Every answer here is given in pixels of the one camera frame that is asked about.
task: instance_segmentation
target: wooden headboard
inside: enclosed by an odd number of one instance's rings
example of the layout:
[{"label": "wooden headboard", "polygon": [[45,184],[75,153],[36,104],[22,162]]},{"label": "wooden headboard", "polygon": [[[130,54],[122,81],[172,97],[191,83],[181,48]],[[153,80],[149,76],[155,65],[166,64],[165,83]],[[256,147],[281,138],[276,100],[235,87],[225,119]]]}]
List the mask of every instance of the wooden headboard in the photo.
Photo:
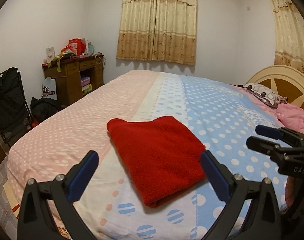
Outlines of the wooden headboard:
[{"label": "wooden headboard", "polygon": [[250,78],[248,83],[262,84],[280,96],[287,97],[288,103],[304,109],[304,75],[292,67],[267,67]]}]

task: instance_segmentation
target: bedspread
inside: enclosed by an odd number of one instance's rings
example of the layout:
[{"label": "bedspread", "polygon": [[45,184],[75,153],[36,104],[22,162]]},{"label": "bedspread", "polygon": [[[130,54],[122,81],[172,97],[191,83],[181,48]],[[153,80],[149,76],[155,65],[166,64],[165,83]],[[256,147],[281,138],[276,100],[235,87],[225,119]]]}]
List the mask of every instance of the bedspread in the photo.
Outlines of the bedspread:
[{"label": "bedspread", "polygon": [[[274,110],[243,89],[221,82],[145,70],[131,71],[90,93],[28,132],[10,150],[8,178],[21,201],[29,178],[66,174],[89,150],[100,165],[76,210],[99,239],[201,239],[224,207],[207,180],[175,200],[144,206],[106,130],[112,118],[150,121],[171,115],[186,125],[232,173],[261,181],[271,178],[279,205],[286,176],[268,156],[247,149],[258,124],[282,125]],[[235,224],[239,229],[250,201]],[[57,211],[51,205],[59,226]]]}]

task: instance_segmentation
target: metal screw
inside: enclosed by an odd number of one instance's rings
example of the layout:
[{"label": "metal screw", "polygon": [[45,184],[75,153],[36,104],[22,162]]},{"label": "metal screw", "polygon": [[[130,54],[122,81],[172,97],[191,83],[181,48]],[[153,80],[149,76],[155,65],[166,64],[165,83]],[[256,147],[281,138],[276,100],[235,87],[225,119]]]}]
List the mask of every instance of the metal screw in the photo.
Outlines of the metal screw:
[{"label": "metal screw", "polygon": [[236,174],[234,174],[234,179],[236,179],[236,180],[242,180],[243,176],[241,174],[236,173]]},{"label": "metal screw", "polygon": [[28,184],[29,184],[29,185],[32,185],[33,183],[34,183],[34,179],[29,179],[29,180],[28,180]]},{"label": "metal screw", "polygon": [[264,183],[265,183],[265,184],[271,184],[271,179],[265,178],[265,179],[264,179]]},{"label": "metal screw", "polygon": [[59,174],[58,176],[56,176],[56,180],[57,181],[62,181],[62,180],[64,180],[64,178],[65,178],[65,175],[64,174]]}]

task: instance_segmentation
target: curtain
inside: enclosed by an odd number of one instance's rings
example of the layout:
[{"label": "curtain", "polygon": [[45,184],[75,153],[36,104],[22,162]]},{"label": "curtain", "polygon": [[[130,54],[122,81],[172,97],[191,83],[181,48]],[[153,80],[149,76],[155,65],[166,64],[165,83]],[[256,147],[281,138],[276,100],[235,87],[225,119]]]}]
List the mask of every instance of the curtain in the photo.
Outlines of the curtain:
[{"label": "curtain", "polygon": [[123,0],[117,59],[195,65],[196,0]]},{"label": "curtain", "polygon": [[291,0],[270,0],[276,26],[274,64],[294,67],[304,74],[304,19]]}]

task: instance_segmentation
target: pink pillow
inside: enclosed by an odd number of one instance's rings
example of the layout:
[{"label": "pink pillow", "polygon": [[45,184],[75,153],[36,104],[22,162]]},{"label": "pink pillow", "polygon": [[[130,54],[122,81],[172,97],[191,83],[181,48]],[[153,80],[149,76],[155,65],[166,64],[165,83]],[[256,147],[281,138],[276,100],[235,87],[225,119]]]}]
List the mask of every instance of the pink pillow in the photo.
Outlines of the pink pillow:
[{"label": "pink pillow", "polygon": [[304,110],[291,104],[279,104],[276,116],[289,129],[304,134]]}]

